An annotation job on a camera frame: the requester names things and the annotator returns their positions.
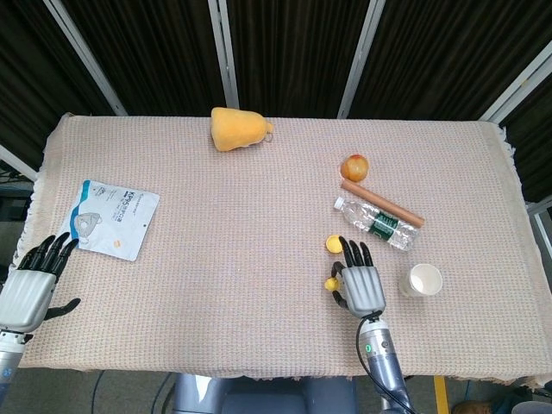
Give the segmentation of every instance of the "robotic arm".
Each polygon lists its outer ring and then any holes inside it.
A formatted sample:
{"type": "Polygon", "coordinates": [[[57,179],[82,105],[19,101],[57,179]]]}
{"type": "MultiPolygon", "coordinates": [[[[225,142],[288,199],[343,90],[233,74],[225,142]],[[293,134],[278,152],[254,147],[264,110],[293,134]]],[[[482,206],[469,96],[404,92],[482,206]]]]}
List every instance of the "robotic arm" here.
{"type": "Polygon", "coordinates": [[[361,320],[356,331],[356,352],[381,396],[382,413],[412,414],[415,411],[406,391],[389,327],[380,319],[386,300],[378,269],[373,266],[366,244],[361,243],[359,249],[354,241],[347,243],[343,237],[339,237],[339,241],[347,267],[339,261],[334,263],[327,286],[335,288],[331,290],[337,304],[361,320]],[[345,298],[337,291],[337,274],[341,275],[345,298]],[[362,358],[361,348],[365,350],[368,366],[362,358]]]}
{"type": "Polygon", "coordinates": [[[0,293],[0,405],[9,389],[25,344],[42,321],[66,315],[77,307],[79,298],[65,306],[50,308],[53,291],[78,240],[63,247],[69,233],[57,240],[49,236],[23,257],[17,270],[9,273],[0,293]]]}

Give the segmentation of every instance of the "metal frame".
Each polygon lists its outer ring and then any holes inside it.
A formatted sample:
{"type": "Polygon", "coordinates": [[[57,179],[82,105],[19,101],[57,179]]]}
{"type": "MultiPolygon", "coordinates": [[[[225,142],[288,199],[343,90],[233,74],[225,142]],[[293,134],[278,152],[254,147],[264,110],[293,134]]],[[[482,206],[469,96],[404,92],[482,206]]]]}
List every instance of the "metal frame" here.
{"type": "Polygon", "coordinates": [[[551,73],[552,41],[522,70],[480,120],[501,123],[551,73]]]}
{"type": "Polygon", "coordinates": [[[548,208],[552,207],[552,195],[546,197],[539,203],[531,203],[526,206],[527,214],[534,216],[535,214],[541,214],[548,208]]]}
{"type": "Polygon", "coordinates": [[[541,234],[541,237],[543,238],[544,247],[548,251],[550,259],[552,259],[552,243],[550,243],[549,235],[546,233],[546,229],[544,228],[541,215],[535,214],[533,218],[535,219],[536,227],[538,228],[538,231],[541,234]]]}
{"type": "Polygon", "coordinates": [[[230,37],[230,24],[226,0],[209,0],[210,22],[215,36],[216,55],[221,71],[226,106],[240,109],[238,87],[235,80],[234,53],[230,37]]]}
{"type": "Polygon", "coordinates": [[[12,168],[15,168],[19,173],[23,174],[28,179],[36,181],[36,175],[38,172],[16,157],[3,145],[0,145],[0,160],[3,160],[6,164],[12,168]]]}
{"type": "Polygon", "coordinates": [[[58,26],[60,26],[63,34],[69,40],[69,43],[71,43],[72,48],[75,49],[75,52],[85,65],[86,70],[96,82],[97,87],[103,93],[103,96],[113,109],[113,112],[119,116],[128,115],[115,90],[111,87],[109,80],[105,77],[102,68],[97,63],[91,50],[88,48],[85,39],[80,34],[77,26],[75,26],[72,18],[67,13],[67,10],[61,0],[43,0],[43,2],[52,14],[54,20],[58,23],[58,26]]]}
{"type": "Polygon", "coordinates": [[[370,53],[370,47],[372,47],[373,38],[376,35],[376,30],[380,23],[381,14],[383,13],[385,5],[386,0],[370,0],[364,24],[362,25],[359,42],[354,52],[351,70],[348,73],[347,84],[343,91],[342,102],[337,112],[337,119],[348,117],[351,105],[353,104],[354,95],[356,94],[356,88],[358,88],[359,82],[361,81],[362,72],[364,71],[364,66],[366,65],[368,54],[370,53]]]}

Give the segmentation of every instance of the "yellow bottle cap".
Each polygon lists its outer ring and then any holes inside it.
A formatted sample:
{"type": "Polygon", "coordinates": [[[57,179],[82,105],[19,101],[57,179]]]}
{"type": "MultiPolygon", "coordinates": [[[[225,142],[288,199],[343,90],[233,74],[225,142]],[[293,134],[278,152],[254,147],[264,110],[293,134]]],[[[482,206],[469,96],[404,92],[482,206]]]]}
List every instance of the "yellow bottle cap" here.
{"type": "Polygon", "coordinates": [[[339,241],[339,235],[331,235],[326,239],[326,248],[331,253],[341,253],[343,251],[342,243],[339,241]]]}
{"type": "Polygon", "coordinates": [[[324,282],[324,287],[330,292],[336,291],[339,289],[339,280],[337,280],[336,278],[326,279],[326,281],[324,282]]]}

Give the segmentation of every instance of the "bottle cap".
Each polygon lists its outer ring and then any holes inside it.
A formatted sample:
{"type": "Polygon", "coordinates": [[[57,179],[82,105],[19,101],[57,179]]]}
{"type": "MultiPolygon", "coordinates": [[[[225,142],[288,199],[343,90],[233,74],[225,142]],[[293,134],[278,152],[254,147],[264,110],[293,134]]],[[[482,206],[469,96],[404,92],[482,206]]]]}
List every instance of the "bottle cap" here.
{"type": "Polygon", "coordinates": [[[344,202],[345,200],[343,197],[338,197],[336,203],[334,204],[334,209],[341,210],[344,202]]]}
{"type": "Polygon", "coordinates": [[[339,241],[339,235],[331,235],[326,239],[326,248],[331,253],[341,253],[343,251],[342,243],[339,241]]]}

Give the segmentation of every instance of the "plastic water bottle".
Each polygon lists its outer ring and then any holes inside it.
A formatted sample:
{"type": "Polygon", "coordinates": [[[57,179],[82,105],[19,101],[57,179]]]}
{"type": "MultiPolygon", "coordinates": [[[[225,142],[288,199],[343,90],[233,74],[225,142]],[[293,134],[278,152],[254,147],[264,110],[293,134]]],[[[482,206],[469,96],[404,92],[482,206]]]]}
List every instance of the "plastic water bottle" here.
{"type": "Polygon", "coordinates": [[[370,203],[345,201],[339,197],[334,207],[345,219],[361,230],[373,233],[395,248],[405,252],[412,248],[418,229],[370,203]]]}

